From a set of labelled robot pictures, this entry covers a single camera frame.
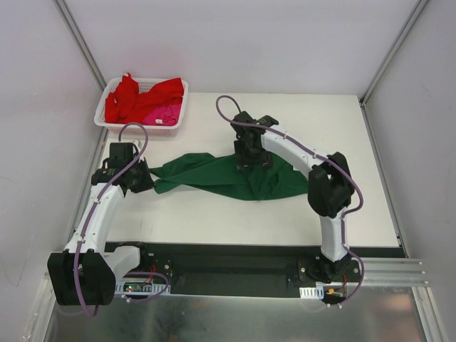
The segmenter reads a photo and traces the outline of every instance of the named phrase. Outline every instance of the folded green towel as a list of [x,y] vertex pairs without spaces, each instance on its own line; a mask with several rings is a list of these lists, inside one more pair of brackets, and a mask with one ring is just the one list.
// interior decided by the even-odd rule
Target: folded green towel
[[267,170],[248,167],[238,170],[236,156],[214,157],[209,153],[188,153],[162,167],[150,169],[160,179],[158,194],[179,185],[189,185],[238,200],[277,200],[307,193],[307,179],[277,155]]

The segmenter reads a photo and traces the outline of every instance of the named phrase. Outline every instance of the white plastic basket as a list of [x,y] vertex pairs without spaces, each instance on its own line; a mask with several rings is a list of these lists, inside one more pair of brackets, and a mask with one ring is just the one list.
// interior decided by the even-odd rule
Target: white plastic basket
[[[165,78],[133,78],[140,87],[140,93],[145,93],[149,91],[155,84],[159,82],[166,81]],[[122,78],[117,77],[113,78],[111,81],[108,82],[103,94],[101,95],[100,102],[98,103],[98,107],[95,111],[95,118],[93,121],[96,125],[101,127],[106,127],[107,129],[113,132],[119,132],[120,129],[124,126],[121,123],[106,123],[105,121],[105,107],[106,107],[106,98],[108,97],[109,93],[112,93],[119,83],[121,82]],[[177,129],[180,127],[182,123],[182,119],[184,118],[185,114],[185,107],[187,106],[187,99],[188,99],[188,83],[182,80],[182,84],[184,86],[184,95],[182,97],[182,106],[180,108],[179,120],[174,126],[148,126],[144,125],[147,133],[149,135],[167,135],[167,136],[174,136],[177,134]],[[130,126],[125,129],[125,134],[134,134],[134,135],[143,135],[144,132],[138,126]]]

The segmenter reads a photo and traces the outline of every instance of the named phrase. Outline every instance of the white backdrop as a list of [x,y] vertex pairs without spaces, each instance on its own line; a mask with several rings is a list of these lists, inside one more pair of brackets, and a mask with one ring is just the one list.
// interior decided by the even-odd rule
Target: white backdrop
[[67,0],[106,80],[363,95],[416,0]]
[[70,233],[100,90],[52,1],[0,4],[0,341],[22,341]]
[[456,336],[456,2],[431,1],[368,102],[412,257],[426,260],[450,340]]

